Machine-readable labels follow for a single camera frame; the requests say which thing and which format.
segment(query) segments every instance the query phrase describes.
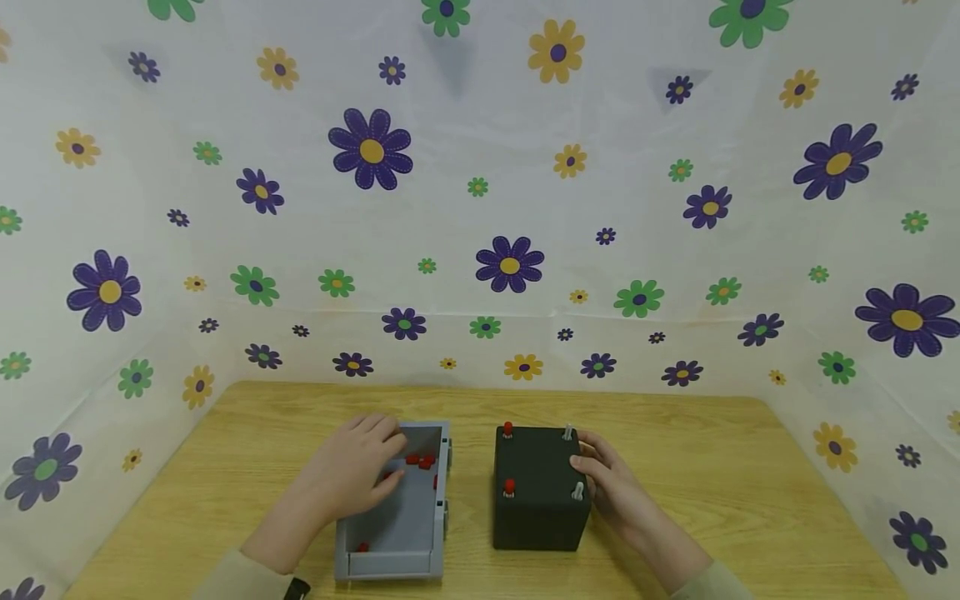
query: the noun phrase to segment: flower print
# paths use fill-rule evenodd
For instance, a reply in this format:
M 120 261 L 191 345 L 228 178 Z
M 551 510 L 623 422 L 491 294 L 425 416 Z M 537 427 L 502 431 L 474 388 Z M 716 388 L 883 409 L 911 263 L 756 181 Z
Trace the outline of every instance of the flower print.
M 461 25 L 469 25 L 470 13 L 465 9 L 470 0 L 420 0 L 426 7 L 423 11 L 423 23 L 433 23 L 433 35 L 443 37 L 450 34 L 456 37 L 460 34 Z
M 129 400 L 133 396 L 141 397 L 143 392 L 153 385 L 150 378 L 154 375 L 154 368 L 147 359 L 130 361 L 130 365 L 120 370 L 120 383 L 117 390 L 123 392 L 124 398 Z
M 690 82 L 690 78 L 678 75 L 676 80 L 666 85 L 666 97 L 670 99 L 670 104 L 681 105 L 685 99 L 690 97 L 691 89 L 693 89 L 693 84 Z
M 140 76 L 144 82 L 155 84 L 156 78 L 160 76 L 160 71 L 156 68 L 156 60 L 148 59 L 142 52 L 139 54 L 131 52 L 127 62 L 133 67 L 133 74 Z
M 903 215 L 903 220 L 900 221 L 900 224 L 903 225 L 904 231 L 909 231 L 910 233 L 916 233 L 917 231 L 923 231 L 924 228 L 930 225 L 929 220 L 926 218 L 926 213 L 919 210 L 914 210 L 913 212 L 908 212 Z M 3 225 L 3 210 L 0 207 L 0 227 Z
M 813 98 L 813 90 L 820 84 L 817 79 L 815 69 L 804 71 L 797 69 L 793 79 L 783 82 L 783 91 L 780 93 L 780 99 L 783 100 L 784 108 L 800 108 L 804 102 Z
M 398 340 L 406 338 L 416 340 L 419 335 L 426 333 L 426 317 L 417 314 L 413 308 L 407 308 L 401 311 L 399 308 L 391 308 L 389 315 L 380 317 L 380 321 L 385 323 L 383 330 L 386 333 L 393 333 Z
M 473 198 L 483 198 L 483 195 L 487 193 L 488 187 L 487 180 L 482 177 L 475 177 L 467 184 L 467 192 L 473 194 Z
M 890 95 L 894 97 L 894 100 L 906 100 L 907 96 L 912 96 L 913 92 L 917 90 L 920 86 L 920 80 L 917 79 L 917 74 L 914 73 L 910 75 L 909 73 L 903 76 L 903 79 L 899 80 L 894 88 L 890 91 Z
M 50 502 L 60 495 L 60 484 L 73 481 L 79 470 L 71 465 L 80 458 L 84 448 L 79 444 L 70 445 L 70 436 L 59 433 L 50 441 L 48 437 L 37 438 L 34 442 L 34 455 L 23 456 L 13 462 L 13 476 L 16 477 L 4 490 L 8 500 L 20 498 L 17 508 L 29 511 L 43 497 Z
M 840 467 L 845 473 L 850 472 L 850 468 L 859 461 L 856 454 L 856 442 L 843 435 L 843 427 L 829 423 L 820 423 L 820 429 L 813 432 L 813 439 L 817 442 L 817 454 L 827 459 L 827 466 L 830 468 Z
M 813 200 L 827 190 L 827 200 L 840 198 L 847 183 L 860 183 L 870 175 L 870 167 L 863 164 L 879 156 L 883 142 L 867 143 L 876 133 L 876 124 L 868 123 L 853 135 L 850 123 L 838 125 L 830 136 L 829 146 L 823 142 L 810 144 L 804 158 L 808 164 L 793 175 L 793 182 L 810 185 L 804 190 L 804 198 Z
M 260 302 L 263 302 L 264 306 L 273 306 L 274 300 L 280 297 L 280 293 L 274 289 L 276 281 L 272 277 L 264 276 L 259 267 L 250 269 L 240 265 L 237 272 L 230 275 L 230 280 L 237 284 L 233 291 L 240 296 L 246 296 L 254 306 Z
M 723 27 L 720 45 L 733 46 L 743 35 L 745 48 L 756 48 L 763 41 L 763 30 L 778 32 L 786 27 L 790 14 L 781 8 L 792 0 L 720 0 L 724 6 L 710 13 L 712 28 Z
M 540 269 L 534 268 L 543 262 L 543 252 L 529 250 L 529 237 L 518 237 L 511 247 L 510 240 L 497 235 L 493 238 L 492 252 L 481 250 L 477 253 L 477 262 L 486 265 L 477 269 L 477 279 L 492 279 L 490 289 L 496 293 L 507 289 L 508 283 L 514 293 L 522 293 L 527 289 L 527 281 L 540 281 L 543 277 Z
M 390 113 L 378 108 L 370 115 L 370 125 L 363 113 L 356 108 L 344 111 L 344 122 L 349 131 L 335 127 L 327 139 L 343 150 L 333 158 L 333 166 L 341 173 L 356 169 L 353 180 L 357 187 L 370 189 L 373 179 L 385 190 L 396 189 L 396 175 L 410 173 L 414 161 L 399 152 L 410 145 L 410 133 L 406 130 L 390 131 Z
M 580 152 L 580 144 L 565 145 L 564 151 L 556 153 L 553 156 L 557 164 L 553 165 L 553 170 L 560 173 L 560 179 L 565 180 L 568 177 L 577 177 L 577 171 L 583 171 L 587 168 L 584 161 L 587 160 L 587 153 Z
M 140 292 L 140 280 L 127 276 L 130 264 L 123 256 L 115 261 L 105 250 L 93 254 L 96 268 L 82 262 L 73 268 L 73 278 L 83 288 L 74 290 L 66 297 L 70 310 L 85 310 L 83 326 L 87 331 L 96 331 L 104 319 L 110 331 L 123 329 L 127 320 L 124 314 L 136 317 L 143 310 L 140 300 L 134 298 Z
M 700 195 L 692 194 L 686 199 L 690 208 L 684 211 L 685 219 L 693 219 L 695 229 L 702 228 L 704 225 L 708 229 L 713 229 L 717 225 L 717 219 L 724 219 L 730 211 L 727 204 L 733 199 L 732 194 L 727 193 L 727 186 L 724 185 L 718 190 L 713 189 L 712 185 L 705 185 L 700 188 Z
M 824 375 L 830 378 L 834 385 L 847 385 L 852 377 L 856 377 L 853 368 L 853 359 L 847 358 L 841 352 L 824 352 L 820 355 L 817 364 L 824 368 Z
M 280 353 L 276 350 L 271 350 L 266 344 L 263 346 L 250 344 L 250 347 L 244 351 L 247 353 L 247 360 L 256 363 L 256 366 L 260 369 L 267 369 L 269 367 L 275 370 L 283 364 L 283 361 L 280 360 Z
M 700 373 L 703 372 L 704 368 L 700 367 L 695 360 L 691 360 L 687 363 L 684 360 L 677 361 L 675 367 L 667 367 L 663 370 L 664 375 L 660 377 L 661 380 L 666 381 L 668 386 L 680 385 L 680 387 L 685 388 L 690 385 L 691 381 L 696 381 L 700 378 Z
M 592 379 L 593 377 L 603 379 L 607 376 L 607 373 L 613 372 L 613 365 L 616 364 L 616 359 L 610 358 L 610 354 L 606 352 L 602 355 L 594 352 L 588 360 L 580 364 L 583 366 L 583 368 L 580 369 L 580 374 L 586 375 L 587 379 Z
M 210 142 L 197 142 L 193 147 L 193 154 L 197 155 L 197 160 L 202 160 L 205 164 L 220 164 L 223 157 L 220 156 L 220 149 Z
M 570 71 L 578 70 L 583 59 L 578 54 L 584 49 L 586 41 L 583 36 L 575 36 L 577 24 L 566 20 L 559 27 L 557 21 L 547 19 L 543 23 L 543 35 L 530 36 L 530 48 L 534 54 L 527 61 L 531 69 L 540 70 L 540 81 L 549 84 L 553 78 L 565 84 L 570 79 Z
M 380 79 L 387 80 L 387 85 L 397 84 L 400 85 L 401 80 L 407 77 L 407 74 L 403 72 L 407 65 L 400 62 L 400 59 L 397 57 L 383 57 L 383 62 L 380 63 Z
M 924 570 L 935 575 L 937 567 L 947 568 L 947 558 L 941 550 L 947 549 L 947 543 L 940 536 L 933 535 L 933 523 L 921 517 L 915 520 L 913 515 L 900 511 L 900 520 L 890 519 L 890 526 L 897 533 L 893 536 L 897 548 L 906 550 L 906 560 L 914 566 L 924 564 Z
M 286 203 L 283 196 L 277 194 L 280 184 L 267 180 L 263 169 L 257 169 L 256 173 L 253 169 L 244 169 L 243 176 L 243 179 L 237 180 L 237 187 L 243 190 L 240 196 L 243 201 L 246 204 L 254 204 L 256 211 L 262 215 L 267 214 L 268 210 L 276 215 L 276 208 Z
M 743 325 L 743 333 L 736 336 L 737 340 L 743 340 L 745 347 L 756 344 L 759 348 L 766 344 L 767 340 L 772 340 L 780 335 L 777 329 L 783 327 L 783 321 L 780 320 L 780 313 L 772 313 L 769 317 L 765 313 L 756 315 L 756 320 Z
M 711 306 L 716 306 L 717 304 L 726 306 L 730 300 L 740 295 L 741 287 L 743 287 L 743 284 L 738 282 L 736 277 L 729 279 L 720 277 L 719 281 L 709 287 L 707 300 L 710 300 Z
M 503 365 L 506 367 L 503 374 L 512 376 L 514 381 L 518 381 L 521 377 L 530 381 L 534 378 L 534 375 L 543 374 L 541 370 L 543 361 L 537 360 L 536 354 L 527 354 L 526 356 L 517 354 L 514 356 L 514 360 L 504 361 Z
M 346 352 L 340 352 L 340 358 L 334 358 L 333 364 L 336 365 L 334 369 L 339 372 L 347 372 L 347 377 L 354 377 L 355 375 L 360 375 L 361 377 L 366 377 L 367 373 L 373 372 L 373 361 L 369 358 L 364 358 L 360 352 L 354 352 L 352 355 L 347 354 Z
M 347 298 L 350 292 L 356 290 L 353 277 L 345 275 L 343 269 L 324 269 L 324 274 L 317 277 L 317 280 L 320 282 L 320 291 L 327 292 L 332 298 Z
M 912 445 L 901 444 L 897 451 L 897 458 L 903 463 L 904 467 L 917 468 L 920 464 L 920 452 L 913 449 Z
M 867 335 L 877 342 L 894 339 L 894 353 L 906 358 L 916 345 L 924 356 L 940 354 L 939 337 L 960 335 L 960 323 L 944 317 L 955 302 L 949 296 L 931 296 L 920 300 L 920 291 L 909 283 L 898 283 L 891 298 L 878 288 L 867 290 L 867 301 L 873 306 L 857 306 L 853 314 L 861 321 L 874 323 Z
M 213 394 L 213 388 L 210 386 L 215 377 L 210 372 L 210 367 L 200 365 L 193 368 L 193 374 L 187 375 L 183 379 L 183 394 L 181 397 L 186 402 L 188 409 L 193 410 L 198 406 L 203 406 L 206 399 Z
M 92 135 L 84 135 L 75 127 L 68 132 L 57 132 L 58 142 L 54 144 L 63 153 L 63 162 L 73 164 L 78 169 L 84 165 L 93 166 L 97 163 L 95 156 L 100 155 L 100 149 L 94 145 Z
M 11 352 L 7 358 L 0 358 L 0 375 L 6 380 L 19 379 L 30 370 L 32 362 L 26 352 Z
M 674 182 L 683 182 L 693 173 L 693 163 L 686 158 L 681 158 L 670 165 L 670 179 Z
M 288 57 L 283 48 L 264 48 L 263 56 L 256 59 L 256 64 L 260 67 L 260 79 L 270 82 L 274 89 L 293 89 L 294 82 L 300 80 L 297 62 Z
M 636 316 L 638 319 L 643 319 L 647 316 L 647 312 L 660 309 L 660 299 L 663 298 L 663 294 L 663 290 L 657 288 L 657 282 L 653 279 L 646 283 L 635 279 L 629 288 L 616 293 L 620 300 L 613 303 L 613 308 L 622 308 L 624 317 Z

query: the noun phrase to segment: flower center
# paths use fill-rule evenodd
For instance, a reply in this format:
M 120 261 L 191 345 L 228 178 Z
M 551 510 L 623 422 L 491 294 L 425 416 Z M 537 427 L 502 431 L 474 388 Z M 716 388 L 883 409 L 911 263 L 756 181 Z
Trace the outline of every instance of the flower center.
M 520 270 L 520 261 L 515 258 L 504 258 L 500 261 L 500 271 L 507 275 L 513 275 Z
M 120 284 L 113 279 L 108 279 L 100 285 L 100 300 L 107 304 L 115 304 L 123 295 Z
M 370 164 L 377 164 L 383 160 L 383 146 L 375 139 L 365 139 L 360 142 L 360 157 Z
M 916 331 L 924 326 L 924 318 L 912 310 L 897 310 L 890 317 L 894 325 L 906 331 Z
M 840 175 L 853 162 L 853 156 L 849 152 L 841 152 L 834 156 L 827 163 L 827 175 Z

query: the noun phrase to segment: yellow flower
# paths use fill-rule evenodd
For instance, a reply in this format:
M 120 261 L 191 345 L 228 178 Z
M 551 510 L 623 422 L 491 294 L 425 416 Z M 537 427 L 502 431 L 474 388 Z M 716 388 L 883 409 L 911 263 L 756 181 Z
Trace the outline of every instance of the yellow flower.
M 564 21 L 562 28 L 557 27 L 553 19 L 543 23 L 543 35 L 530 36 L 530 47 L 534 54 L 527 61 L 531 69 L 540 70 L 540 80 L 545 84 L 557 81 L 565 84 L 570 79 L 570 70 L 576 71 L 583 64 L 580 55 L 584 49 L 584 37 L 575 36 L 573 31 L 577 24 L 573 21 Z
M 127 455 L 127 458 L 123 459 L 123 472 L 130 472 L 140 464 L 140 461 L 143 459 L 143 452 L 140 451 L 140 448 L 136 450 L 131 450 L 130 454 Z
M 580 152 L 580 144 L 569 144 L 564 146 L 564 151 L 554 155 L 557 164 L 553 165 L 553 170 L 560 173 L 560 179 L 567 177 L 577 177 L 577 171 L 583 171 L 587 168 L 584 160 L 587 160 L 587 153 Z
M 800 108 L 804 105 L 804 100 L 813 98 L 813 90 L 820 84 L 820 80 L 814 77 L 816 74 L 814 69 L 806 72 L 798 69 L 793 79 L 783 82 L 780 99 L 783 100 L 784 108 Z
M 827 466 L 840 467 L 845 473 L 850 472 L 851 465 L 857 464 L 856 442 L 843 437 L 840 425 L 830 427 L 826 422 L 820 423 L 820 430 L 813 432 L 813 439 L 817 441 L 817 454 L 827 457 Z
M 198 406 L 203 406 L 206 399 L 213 394 L 213 373 L 210 367 L 203 365 L 193 368 L 193 374 L 183 380 L 183 401 L 187 403 L 190 410 Z
M 96 164 L 93 158 L 100 155 L 100 149 L 93 145 L 92 135 L 83 135 L 74 127 L 69 132 L 57 132 L 57 137 L 60 141 L 56 146 L 63 153 L 63 162 L 72 162 L 78 169 L 83 169 L 85 164 Z
M 191 292 L 202 292 L 206 289 L 206 281 L 202 277 L 188 277 L 183 280 L 183 287 Z
M 263 56 L 259 57 L 256 63 L 260 66 L 260 79 L 273 84 L 274 89 L 280 89 L 281 86 L 293 89 L 294 82 L 300 80 L 296 69 L 297 62 L 288 57 L 283 48 L 264 48 Z
M 534 378 L 534 375 L 543 374 L 543 371 L 540 370 L 540 367 L 543 366 L 543 361 L 537 360 L 536 354 L 527 354 L 525 357 L 523 354 L 518 354 L 514 356 L 514 360 L 508 360 L 503 364 L 506 366 L 503 374 L 512 375 L 514 381 L 517 381 L 521 377 L 530 381 Z

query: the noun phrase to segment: green flower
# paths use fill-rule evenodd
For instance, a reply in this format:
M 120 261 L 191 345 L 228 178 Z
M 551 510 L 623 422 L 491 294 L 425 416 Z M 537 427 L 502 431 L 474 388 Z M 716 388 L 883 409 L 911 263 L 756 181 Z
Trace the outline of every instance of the green flower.
M 444 33 L 450 37 L 460 34 L 460 26 L 470 22 L 470 13 L 464 9 L 470 0 L 420 0 L 425 7 L 423 22 L 433 23 L 433 34 L 443 37 Z
M 470 322 L 470 333 L 480 339 L 488 340 L 500 332 L 500 321 L 493 317 L 477 317 L 476 321 Z
M 616 296 L 620 300 L 613 303 L 613 308 L 622 308 L 624 317 L 636 315 L 638 319 L 643 319 L 648 311 L 660 308 L 659 300 L 663 298 L 663 290 L 657 289 L 657 283 L 653 279 L 647 281 L 646 285 L 635 279 L 629 289 L 620 290 Z
M 437 263 L 434 262 L 433 258 L 424 258 L 417 263 L 417 269 L 424 275 L 429 275 L 437 270 Z
M 276 281 L 272 277 L 264 277 L 259 267 L 251 270 L 240 265 L 230 279 L 237 284 L 233 290 L 240 296 L 246 296 L 254 306 L 260 302 L 264 306 L 273 306 L 274 300 L 280 297 L 280 293 L 274 289 Z
M 210 142 L 197 142 L 193 147 L 193 153 L 197 155 L 197 160 L 202 160 L 206 164 L 220 164 L 223 157 L 220 156 L 220 149 Z
M 150 366 L 147 359 L 130 361 L 130 366 L 120 370 L 120 383 L 117 384 L 117 390 L 123 392 L 126 399 L 131 396 L 141 397 L 143 391 L 150 387 L 150 377 L 154 374 L 154 368 Z
M 833 383 L 850 383 L 851 377 L 856 377 L 856 371 L 853 369 L 853 359 L 847 358 L 840 352 L 824 352 L 822 358 L 817 364 L 824 368 L 824 375 L 829 377 Z
M 686 158 L 681 158 L 670 165 L 670 179 L 673 181 L 683 181 L 690 177 L 691 171 L 693 171 L 693 165 L 690 161 Z
M 740 34 L 743 45 L 756 48 L 763 40 L 763 30 L 778 32 L 786 27 L 790 13 L 781 6 L 792 0 L 720 0 L 724 6 L 710 13 L 710 27 L 724 27 L 720 45 L 733 46 Z
M 913 212 L 908 212 L 904 216 L 903 220 L 900 221 L 903 223 L 903 230 L 909 231 L 910 233 L 916 233 L 917 231 L 923 231 L 924 228 L 930 225 L 930 222 L 926 218 L 926 213 L 919 210 L 914 210 Z M 3 230 L 3 206 L 0 206 L 0 231 Z
M 473 194 L 473 198 L 477 196 L 483 198 L 483 195 L 487 193 L 487 180 L 482 177 L 473 178 L 467 186 L 467 192 Z
M 356 289 L 353 286 L 353 277 L 344 275 L 343 269 L 337 269 L 335 272 L 324 269 L 324 274 L 317 277 L 320 282 L 320 289 L 327 292 L 333 298 L 350 295 L 350 292 Z
M 827 273 L 827 269 L 817 265 L 813 269 L 810 269 L 810 281 L 816 281 L 817 283 L 823 283 L 827 280 L 830 274 Z
M 715 285 L 710 286 L 710 293 L 707 294 L 707 300 L 710 300 L 710 305 L 712 306 L 716 306 L 717 304 L 726 306 L 727 302 L 739 296 L 741 287 L 743 287 L 743 284 L 738 283 L 736 277 L 729 279 L 720 277 L 720 280 L 717 281 Z
M 20 375 L 30 370 L 30 363 L 26 352 L 11 352 L 9 358 L 0 358 L 0 374 L 4 379 L 19 379 Z
M 194 14 L 190 2 L 203 4 L 204 0 L 147 0 L 147 8 L 150 9 L 150 14 L 161 21 L 165 21 L 170 18 L 170 9 L 172 7 L 173 10 L 177 12 L 177 16 L 187 23 L 193 23 L 197 15 Z

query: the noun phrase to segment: purple flower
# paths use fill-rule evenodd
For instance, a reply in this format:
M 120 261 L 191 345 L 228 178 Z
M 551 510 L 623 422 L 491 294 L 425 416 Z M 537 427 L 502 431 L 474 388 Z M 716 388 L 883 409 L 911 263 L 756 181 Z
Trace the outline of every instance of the purple flower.
M 670 104 L 681 105 L 685 99 L 690 97 L 690 90 L 693 89 L 693 84 L 690 82 L 689 77 L 680 77 L 678 75 L 672 84 L 666 85 L 666 88 L 666 97 L 670 99 Z
M 894 100 L 906 100 L 906 97 L 912 96 L 913 92 L 919 86 L 920 80 L 917 79 L 917 74 L 914 73 L 910 75 L 908 73 L 903 76 L 903 79 L 897 82 L 897 85 L 891 90 L 890 95 L 894 97 Z
M 906 511 L 900 511 L 900 520 L 890 519 L 890 526 L 897 532 L 894 544 L 906 550 L 906 560 L 914 566 L 924 563 L 924 569 L 930 575 L 937 572 L 937 566 L 947 568 L 947 558 L 940 553 L 947 549 L 947 543 L 940 536 L 933 535 L 933 523 L 925 518 L 915 521 Z
M 398 340 L 408 338 L 416 340 L 417 336 L 426 333 L 426 317 L 421 317 L 413 308 L 401 311 L 399 308 L 391 308 L 389 315 L 380 317 L 386 325 L 383 330 L 387 333 L 393 333 Z
M 870 175 L 870 168 L 863 164 L 879 156 L 883 143 L 868 144 L 876 133 L 876 124 L 868 123 L 851 138 L 853 126 L 838 125 L 830 136 L 830 145 L 814 142 L 807 147 L 804 158 L 808 164 L 793 175 L 793 182 L 801 185 L 810 182 L 804 190 L 804 198 L 813 200 L 827 190 L 827 200 L 840 198 L 847 182 L 860 183 Z
M 373 372 L 373 361 L 369 358 L 364 358 L 360 352 L 354 352 L 351 356 L 346 352 L 340 352 L 340 358 L 334 358 L 333 364 L 336 365 L 334 369 L 337 371 L 347 372 L 347 377 L 353 377 L 355 375 L 360 375 L 361 377 L 366 377 L 367 373 Z
M 875 323 L 867 335 L 878 342 L 894 339 L 894 353 L 906 358 L 914 345 L 924 356 L 936 356 L 943 347 L 937 336 L 955 338 L 960 335 L 960 323 L 942 317 L 953 310 L 955 303 L 949 296 L 931 296 L 920 301 L 920 291 L 909 283 L 898 283 L 894 296 L 877 288 L 867 290 L 867 301 L 873 306 L 857 306 L 857 319 Z
M 356 108 L 344 111 L 344 122 L 350 131 L 335 127 L 327 138 L 343 150 L 333 158 L 333 166 L 341 173 L 356 169 L 353 179 L 361 189 L 373 187 L 376 176 L 380 187 L 396 188 L 398 173 L 410 173 L 414 161 L 399 151 L 410 145 L 410 133 L 406 130 L 390 131 L 390 113 L 378 108 L 370 115 L 370 126 L 363 113 Z
M 607 373 L 613 372 L 613 365 L 616 364 L 615 358 L 610 358 L 608 353 L 603 355 L 597 354 L 594 352 L 590 355 L 588 360 L 580 363 L 583 365 L 583 368 L 580 369 L 580 373 L 587 376 L 587 379 L 592 379 L 593 377 L 600 377 L 603 379 L 607 376 Z
M 267 181 L 263 169 L 257 169 L 256 173 L 253 169 L 244 169 L 243 176 L 244 179 L 237 180 L 237 187 L 244 191 L 243 201 L 247 204 L 255 203 L 256 211 L 262 215 L 267 214 L 268 210 L 276 215 L 276 208 L 283 206 L 286 202 L 277 194 L 280 184 L 276 181 Z
M 486 265 L 477 269 L 477 279 L 486 281 L 493 279 L 490 289 L 500 293 L 510 289 L 520 294 L 527 289 L 524 281 L 540 281 L 543 273 L 534 269 L 534 265 L 543 262 L 543 252 L 530 250 L 530 238 L 518 237 L 514 246 L 510 247 L 510 240 L 497 235 L 493 238 L 493 252 L 481 250 L 477 253 L 477 261 Z
M 43 597 L 44 591 L 46 591 L 45 586 L 37 586 L 34 588 L 34 578 L 28 577 L 20 582 L 16 591 L 12 589 L 0 591 L 0 600 L 40 600 L 40 598 Z
M 73 268 L 73 278 L 83 288 L 70 292 L 66 305 L 70 310 L 86 310 L 84 329 L 96 331 L 107 319 L 110 331 L 123 329 L 126 323 L 124 313 L 136 317 L 143 310 L 140 300 L 133 296 L 140 292 L 140 280 L 127 276 L 130 265 L 123 256 L 110 261 L 106 250 L 93 254 L 96 269 L 80 263 Z
M 131 52 L 127 62 L 133 67 L 133 74 L 139 75 L 144 82 L 155 84 L 156 78 L 160 76 L 160 71 L 156 68 L 156 60 L 148 59 L 142 52 L 139 54 Z
M 727 193 L 727 186 L 713 191 L 712 185 L 705 185 L 700 189 L 700 196 L 693 194 L 686 199 L 690 208 L 684 211 L 685 219 L 693 219 L 693 227 L 699 229 L 704 225 L 713 229 L 717 225 L 717 219 L 723 219 L 730 211 L 727 204 L 732 200 L 733 195 Z
M 383 62 L 380 63 L 380 79 L 387 80 L 387 85 L 397 84 L 400 85 L 400 80 L 405 79 L 407 74 L 403 72 L 403 69 L 407 65 L 400 62 L 400 59 L 397 57 L 383 57 Z
M 258 346 L 257 344 L 250 344 L 250 347 L 244 350 L 247 353 L 247 360 L 256 365 L 260 369 L 276 369 L 279 365 L 283 364 L 283 361 L 280 360 L 280 353 L 275 350 L 270 350 L 270 347 L 264 344 L 263 346 Z
M 41 496 L 44 502 L 50 502 L 60 493 L 60 483 L 73 481 L 77 476 L 79 470 L 70 463 L 83 451 L 79 444 L 70 445 L 70 436 L 65 433 L 57 434 L 52 444 L 50 438 L 37 438 L 34 455 L 13 463 L 16 479 L 4 490 L 4 497 L 13 500 L 19 496 L 17 507 L 21 511 L 29 511 Z
M 773 339 L 780 335 L 777 329 L 783 327 L 783 321 L 780 321 L 780 313 L 772 313 L 769 317 L 764 313 L 756 315 L 756 321 L 743 325 L 743 333 L 736 336 L 737 340 L 743 340 L 744 346 L 756 344 L 758 347 L 766 344 L 768 339 Z

